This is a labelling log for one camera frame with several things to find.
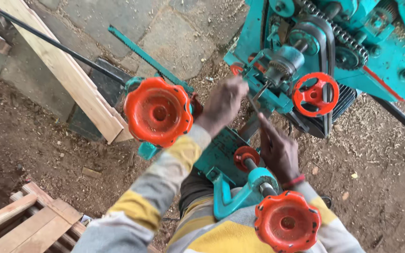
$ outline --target hand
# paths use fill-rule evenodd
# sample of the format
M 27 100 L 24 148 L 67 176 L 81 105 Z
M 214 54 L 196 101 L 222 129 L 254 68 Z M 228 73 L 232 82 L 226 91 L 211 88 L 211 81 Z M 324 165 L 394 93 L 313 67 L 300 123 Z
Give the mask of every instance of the hand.
M 298 143 L 277 131 L 262 113 L 259 113 L 258 118 L 262 125 L 260 156 L 280 184 L 288 183 L 300 175 Z
M 202 114 L 195 121 L 211 137 L 215 137 L 227 126 L 240 110 L 242 97 L 248 93 L 248 83 L 241 76 L 220 82 L 209 95 Z

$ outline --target person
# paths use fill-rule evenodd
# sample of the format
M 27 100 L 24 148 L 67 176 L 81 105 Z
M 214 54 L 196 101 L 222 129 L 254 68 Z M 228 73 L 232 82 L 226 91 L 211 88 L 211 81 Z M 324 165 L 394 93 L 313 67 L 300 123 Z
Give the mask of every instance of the person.
M 147 252 L 179 189 L 181 221 L 166 252 L 273 252 L 255 233 L 255 206 L 241 208 L 217 221 L 213 215 L 213 184 L 192 169 L 211 139 L 234 119 L 247 93 L 248 84 L 240 76 L 221 82 L 188 134 L 165 149 L 103 218 L 90 223 L 73 252 Z M 275 130 L 262 114 L 259 120 L 261 157 L 268 169 L 280 184 L 298 178 L 296 141 Z M 318 241 L 311 252 L 364 252 L 309 183 L 303 181 L 290 190 L 303 194 L 321 214 Z

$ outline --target red wrist thread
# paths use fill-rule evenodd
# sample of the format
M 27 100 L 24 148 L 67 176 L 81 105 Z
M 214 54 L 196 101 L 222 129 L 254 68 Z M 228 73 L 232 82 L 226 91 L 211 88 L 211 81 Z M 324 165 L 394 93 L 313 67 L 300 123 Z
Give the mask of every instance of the red wrist thread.
M 306 180 L 306 176 L 304 174 L 301 174 L 299 177 L 291 180 L 290 182 L 282 184 L 282 188 L 288 189 L 288 188 L 297 186 L 297 185 L 301 184 L 302 182 L 304 182 L 305 180 Z

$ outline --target concrete floor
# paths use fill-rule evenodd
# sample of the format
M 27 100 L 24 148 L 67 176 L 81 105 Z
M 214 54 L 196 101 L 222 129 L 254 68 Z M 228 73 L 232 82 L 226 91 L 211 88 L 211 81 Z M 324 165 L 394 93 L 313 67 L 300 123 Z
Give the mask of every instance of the concrete floor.
M 111 24 L 183 80 L 195 77 L 218 46 L 244 22 L 243 0 L 29 0 L 60 42 L 83 56 L 106 58 L 130 74 L 155 71 L 108 31 Z M 0 18 L 0 35 L 13 46 L 0 54 L 0 77 L 66 121 L 75 105 L 17 30 Z M 85 72 L 90 68 L 81 64 Z

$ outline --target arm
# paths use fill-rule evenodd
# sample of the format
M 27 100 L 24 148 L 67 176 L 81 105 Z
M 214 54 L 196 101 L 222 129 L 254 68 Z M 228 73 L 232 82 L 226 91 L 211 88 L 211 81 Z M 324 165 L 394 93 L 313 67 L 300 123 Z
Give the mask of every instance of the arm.
M 146 252 L 181 182 L 211 139 L 239 111 L 247 85 L 239 77 L 220 83 L 188 134 L 164 150 L 104 218 L 90 223 L 73 252 Z
M 284 185 L 300 176 L 298 169 L 298 144 L 282 132 L 278 132 L 263 116 L 259 114 L 262 125 L 261 157 L 267 167 L 276 175 L 276 179 Z M 312 186 L 303 181 L 291 186 L 303 194 L 308 204 L 318 208 L 321 215 L 321 227 L 318 240 L 329 253 L 364 253 L 359 242 L 346 230 L 339 218 L 324 204 Z

